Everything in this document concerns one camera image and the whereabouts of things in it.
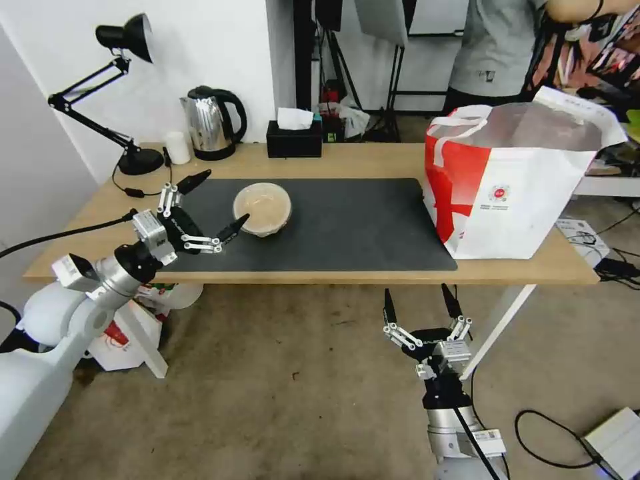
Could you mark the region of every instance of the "black tissue box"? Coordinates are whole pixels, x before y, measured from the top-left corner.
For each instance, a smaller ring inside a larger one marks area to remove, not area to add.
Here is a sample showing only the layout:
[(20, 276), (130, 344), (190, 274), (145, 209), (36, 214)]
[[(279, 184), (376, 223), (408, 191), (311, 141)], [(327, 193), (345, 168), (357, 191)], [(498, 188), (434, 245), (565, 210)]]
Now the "black tissue box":
[(271, 120), (267, 129), (269, 158), (322, 157), (322, 122), (314, 120), (306, 130), (280, 130)]

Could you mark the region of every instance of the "bowl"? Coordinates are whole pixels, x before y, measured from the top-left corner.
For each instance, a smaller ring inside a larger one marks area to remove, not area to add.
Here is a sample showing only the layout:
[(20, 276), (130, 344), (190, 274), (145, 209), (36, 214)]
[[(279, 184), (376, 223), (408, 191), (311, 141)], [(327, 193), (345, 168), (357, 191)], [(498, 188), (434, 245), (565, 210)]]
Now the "bowl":
[(266, 237), (284, 227), (291, 216), (291, 199), (275, 183), (260, 182), (246, 186), (235, 196), (233, 216), (236, 220), (248, 213), (242, 230)]

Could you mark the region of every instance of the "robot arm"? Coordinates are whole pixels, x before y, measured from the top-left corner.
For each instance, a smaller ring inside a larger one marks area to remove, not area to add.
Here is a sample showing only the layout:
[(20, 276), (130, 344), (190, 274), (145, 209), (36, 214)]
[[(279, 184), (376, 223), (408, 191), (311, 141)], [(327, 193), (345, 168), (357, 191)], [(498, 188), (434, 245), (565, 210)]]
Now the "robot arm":
[(422, 404), (429, 418), (427, 434), (439, 464), (434, 478), (503, 480), (506, 476), (494, 462), (506, 452), (500, 431), (480, 424), (459, 379), (471, 358), (466, 338), (472, 322), (462, 316), (446, 285), (443, 294), (453, 318), (450, 327), (408, 332), (398, 325), (386, 289), (383, 333), (416, 360), (416, 374), (425, 382)]
[(113, 255), (92, 265), (72, 253), (52, 267), (60, 284), (82, 291), (98, 306), (117, 310), (132, 299), (138, 287), (153, 280), (158, 270), (178, 259), (178, 253), (221, 253), (240, 232), (249, 215), (232, 222), (215, 237), (206, 237), (181, 208), (184, 195), (200, 185), (211, 170), (192, 175), (176, 185), (166, 183), (156, 212), (144, 210), (133, 216), (138, 241), (121, 245)]
[[(32, 295), (22, 324), (34, 340), (55, 348), (0, 354), (0, 478), (18, 475), (66, 398), (73, 369), (138, 287), (176, 261), (178, 253), (220, 253), (238, 234), (248, 215), (209, 238), (180, 207), (183, 196), (210, 173), (166, 184), (155, 213), (135, 212), (132, 224), (139, 240), (133, 245), (120, 245), (95, 264), (72, 253), (53, 264), (59, 281)], [(202, 248), (191, 246), (196, 241)]]

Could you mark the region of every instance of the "gray t-shirt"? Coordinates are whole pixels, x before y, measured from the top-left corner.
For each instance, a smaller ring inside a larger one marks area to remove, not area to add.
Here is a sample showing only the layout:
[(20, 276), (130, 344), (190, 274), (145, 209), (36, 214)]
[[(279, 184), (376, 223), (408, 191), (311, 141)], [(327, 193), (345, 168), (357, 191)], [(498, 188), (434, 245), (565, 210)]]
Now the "gray t-shirt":
[(462, 48), (449, 86), (486, 97), (517, 95), (529, 69), (547, 0), (469, 0)]

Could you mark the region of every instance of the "table leg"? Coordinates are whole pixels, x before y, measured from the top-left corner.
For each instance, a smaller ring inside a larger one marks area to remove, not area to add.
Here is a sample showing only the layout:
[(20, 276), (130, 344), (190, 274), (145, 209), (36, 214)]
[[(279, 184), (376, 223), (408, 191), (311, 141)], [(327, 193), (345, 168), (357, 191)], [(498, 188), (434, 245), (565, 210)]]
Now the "table leg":
[(535, 285), (513, 286), (508, 287), (502, 294), (489, 314), (487, 322), (474, 332), (473, 341), (469, 346), (471, 359), (462, 372), (460, 380), (466, 380), (471, 376), (474, 368), (480, 363), (480, 360), (489, 351), (516, 312), (520, 310), (534, 288)]
[(138, 345), (142, 352), (144, 361), (151, 372), (153, 372), (157, 378), (165, 378), (167, 376), (167, 369), (169, 366), (164, 358), (162, 358), (162, 355), (160, 355), (157, 348), (152, 344), (131, 309), (139, 308), (143, 310), (146, 315), (151, 314), (136, 303), (132, 305), (132, 302), (133, 300), (118, 310), (118, 315), (115, 316), (115, 322), (120, 330), (122, 330), (122, 333), (127, 336), (129, 341)]

